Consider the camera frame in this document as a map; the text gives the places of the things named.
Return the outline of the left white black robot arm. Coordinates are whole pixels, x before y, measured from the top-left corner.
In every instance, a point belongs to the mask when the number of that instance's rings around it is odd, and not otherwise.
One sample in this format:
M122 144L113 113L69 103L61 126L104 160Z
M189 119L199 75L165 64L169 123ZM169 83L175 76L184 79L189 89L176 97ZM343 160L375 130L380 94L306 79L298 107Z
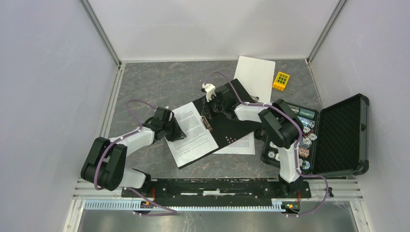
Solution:
M148 175L135 169L127 170L127 156L163 138L175 142L186 137L174 112L159 107L154 116L127 134L110 139L96 138L80 176L93 183L97 190L113 191L118 187L131 187L140 197L146 197L152 191L152 184L146 180Z

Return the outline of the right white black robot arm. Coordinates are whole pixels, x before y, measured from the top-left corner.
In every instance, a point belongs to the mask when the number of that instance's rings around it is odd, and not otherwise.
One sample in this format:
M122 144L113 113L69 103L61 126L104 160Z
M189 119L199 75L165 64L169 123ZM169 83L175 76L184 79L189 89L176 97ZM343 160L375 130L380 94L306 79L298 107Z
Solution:
M303 177L298 165L298 143L303 124L283 99L271 103L250 103L226 98L222 92L203 100L202 116L223 114L227 119L261 123L270 141L277 146L280 162L279 191L292 197L299 190Z

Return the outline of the red folder black inside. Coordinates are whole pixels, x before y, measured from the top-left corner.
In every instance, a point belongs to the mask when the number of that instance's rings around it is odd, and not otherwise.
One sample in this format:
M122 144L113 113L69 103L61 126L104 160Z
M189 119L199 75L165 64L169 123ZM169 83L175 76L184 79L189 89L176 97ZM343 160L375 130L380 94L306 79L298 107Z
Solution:
M204 96L192 101L200 116L202 116L203 99L206 99L206 97ZM227 119L223 114L217 114L212 120L209 119L209 122L213 128L211 134L217 142L219 148L207 155L213 154L214 152L228 146L234 141L241 139L261 127L260 123L254 121L236 121L233 119Z

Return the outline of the metal folder clip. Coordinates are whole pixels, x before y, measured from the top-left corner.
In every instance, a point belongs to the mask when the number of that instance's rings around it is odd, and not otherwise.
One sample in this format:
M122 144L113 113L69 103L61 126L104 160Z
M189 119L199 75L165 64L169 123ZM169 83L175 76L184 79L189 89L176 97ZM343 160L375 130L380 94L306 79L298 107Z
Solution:
M209 118L208 118L208 117L206 117L206 116L201 116L201 121L202 121L203 125L205 126L205 128L206 128L209 132L212 132L212 131L213 131L213 128L212 128L212 126L211 126L211 124L210 124L210 122L209 122Z

